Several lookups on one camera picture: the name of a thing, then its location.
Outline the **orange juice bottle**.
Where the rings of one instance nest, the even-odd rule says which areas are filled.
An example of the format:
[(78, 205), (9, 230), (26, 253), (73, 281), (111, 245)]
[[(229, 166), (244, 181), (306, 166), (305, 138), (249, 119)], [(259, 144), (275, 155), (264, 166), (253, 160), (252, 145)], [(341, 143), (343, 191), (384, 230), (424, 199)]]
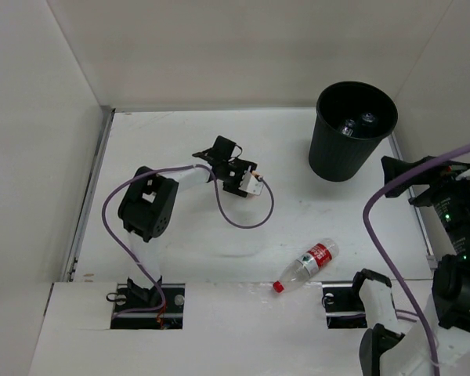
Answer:
[(248, 194), (252, 197), (258, 197), (261, 195), (262, 183), (259, 180), (257, 172), (252, 172), (248, 183)]

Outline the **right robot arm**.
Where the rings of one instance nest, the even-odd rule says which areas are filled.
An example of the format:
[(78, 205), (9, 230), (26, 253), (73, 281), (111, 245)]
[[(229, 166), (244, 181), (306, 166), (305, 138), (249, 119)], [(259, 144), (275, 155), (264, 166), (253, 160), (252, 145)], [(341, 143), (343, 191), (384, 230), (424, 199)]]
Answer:
[(410, 205), (431, 207), (454, 253), (438, 262), (425, 308), (415, 308), (418, 322), (400, 330), (387, 276), (362, 269), (347, 292), (349, 304), (365, 311), (367, 330), (359, 349), (364, 375), (437, 375), (470, 352), (470, 163), (424, 157), (408, 163), (383, 157), (387, 198), (414, 185), (426, 190)]

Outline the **blue label water bottle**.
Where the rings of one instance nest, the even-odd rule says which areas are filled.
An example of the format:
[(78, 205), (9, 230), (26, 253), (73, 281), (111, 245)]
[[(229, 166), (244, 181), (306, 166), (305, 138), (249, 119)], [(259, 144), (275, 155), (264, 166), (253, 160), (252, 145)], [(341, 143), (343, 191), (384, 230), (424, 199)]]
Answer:
[(356, 131), (356, 121), (352, 118), (344, 119), (338, 126), (338, 131), (348, 137), (353, 137)]

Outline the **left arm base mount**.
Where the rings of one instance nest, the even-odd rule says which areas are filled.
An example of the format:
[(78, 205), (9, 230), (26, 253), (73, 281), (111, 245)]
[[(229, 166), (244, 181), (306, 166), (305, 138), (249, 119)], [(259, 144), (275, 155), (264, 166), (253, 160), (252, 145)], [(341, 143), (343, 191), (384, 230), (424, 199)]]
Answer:
[(162, 284), (165, 305), (158, 307), (161, 295), (155, 287), (143, 288), (128, 280), (110, 292), (106, 300), (113, 304), (110, 328), (115, 330), (181, 330), (186, 286)]

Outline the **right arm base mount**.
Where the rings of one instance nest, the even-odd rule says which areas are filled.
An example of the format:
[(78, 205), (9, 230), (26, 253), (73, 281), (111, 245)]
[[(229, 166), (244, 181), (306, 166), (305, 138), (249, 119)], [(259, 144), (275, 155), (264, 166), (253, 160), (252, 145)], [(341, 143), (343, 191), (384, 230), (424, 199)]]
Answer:
[(325, 310), (328, 329), (366, 329), (363, 303), (347, 281), (322, 284), (321, 304)]

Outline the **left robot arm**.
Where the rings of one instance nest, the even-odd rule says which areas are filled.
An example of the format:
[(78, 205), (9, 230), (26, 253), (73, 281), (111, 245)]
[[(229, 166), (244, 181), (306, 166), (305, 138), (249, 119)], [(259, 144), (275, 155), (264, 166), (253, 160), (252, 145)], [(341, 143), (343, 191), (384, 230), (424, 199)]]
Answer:
[[(195, 186), (212, 183), (215, 199), (222, 217), (232, 226), (251, 230), (262, 224), (241, 225), (229, 219), (222, 209), (219, 191), (246, 198), (258, 196), (265, 186), (257, 173), (258, 164), (245, 160), (234, 151), (243, 148), (224, 136), (217, 136), (208, 149), (197, 151), (192, 157), (202, 160), (200, 164), (152, 169), (142, 166), (127, 182), (122, 183), (111, 196), (124, 190), (125, 194), (117, 209), (123, 229), (130, 237), (147, 245), (159, 238), (171, 222), (177, 196)], [(139, 251), (136, 246), (126, 245), (117, 235), (111, 235), (143, 273), (150, 285), (139, 286), (131, 277), (127, 279), (123, 313), (148, 313), (166, 309), (167, 300), (161, 286), (160, 261), (155, 251)]]

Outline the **clear crushed plastic bottle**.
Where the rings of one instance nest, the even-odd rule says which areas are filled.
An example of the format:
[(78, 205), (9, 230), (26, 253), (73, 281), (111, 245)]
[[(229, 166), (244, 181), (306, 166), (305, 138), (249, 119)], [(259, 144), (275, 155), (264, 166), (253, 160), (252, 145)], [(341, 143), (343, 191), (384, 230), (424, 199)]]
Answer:
[(378, 124), (378, 117), (372, 112), (363, 112), (359, 116), (359, 123), (366, 127), (375, 127)]

